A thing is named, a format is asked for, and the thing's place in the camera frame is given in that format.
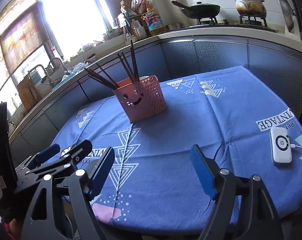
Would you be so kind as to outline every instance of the pink patch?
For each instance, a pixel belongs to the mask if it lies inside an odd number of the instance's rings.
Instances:
[[[103,223],[109,223],[111,219],[118,218],[121,215],[121,209],[107,207],[94,203],[92,205],[94,215]]]

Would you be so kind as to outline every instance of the tablecloth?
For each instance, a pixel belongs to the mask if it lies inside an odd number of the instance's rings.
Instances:
[[[194,144],[236,176],[259,174],[280,217],[302,206],[302,149],[292,150],[290,165],[274,166],[269,136],[271,127],[285,127],[291,143],[302,146],[302,127],[249,70],[237,66],[196,74],[161,88],[168,109],[158,115],[130,124],[117,98],[105,98],[83,106],[52,142],[63,150],[90,140],[93,151],[78,168],[106,147],[115,149],[101,194],[91,202],[97,219],[145,234],[199,233],[214,202],[190,161]],[[238,209],[239,199],[231,222]]]

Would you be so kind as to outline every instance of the pan handle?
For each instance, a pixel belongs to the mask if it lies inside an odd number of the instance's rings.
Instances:
[[[177,1],[171,1],[172,4],[174,4],[175,6],[178,6],[178,7],[181,7],[181,8],[185,8],[187,10],[190,10],[190,7],[189,6],[186,6],[180,2],[177,2]]]

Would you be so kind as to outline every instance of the silver screw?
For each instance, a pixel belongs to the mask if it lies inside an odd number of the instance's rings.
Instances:
[[[43,179],[48,181],[52,178],[52,175],[51,174],[47,174],[47,175],[44,175]]]
[[[260,181],[261,177],[259,175],[253,175],[253,180]]]
[[[83,169],[79,169],[75,172],[76,176],[83,176],[84,173],[85,173],[85,170],[83,170]]]
[[[221,173],[222,175],[228,175],[230,172],[229,172],[228,169],[221,169],[221,170],[220,170],[220,173]]]

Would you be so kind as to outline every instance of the gas stove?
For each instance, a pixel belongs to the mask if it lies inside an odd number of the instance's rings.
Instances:
[[[278,30],[272,29],[267,25],[267,21],[265,18],[261,18],[263,20],[263,24],[261,21],[257,20],[256,17],[248,17],[245,19],[243,23],[243,16],[240,16],[240,23],[230,24],[228,20],[224,19],[223,23],[218,23],[216,18],[211,18],[210,20],[199,21],[197,20],[198,25],[190,26],[188,28],[177,29],[176,31],[180,30],[189,30],[189,29],[198,29],[198,28],[210,28],[210,27],[243,27],[243,28],[251,28],[251,29],[258,29],[269,31],[273,33],[277,33]]]

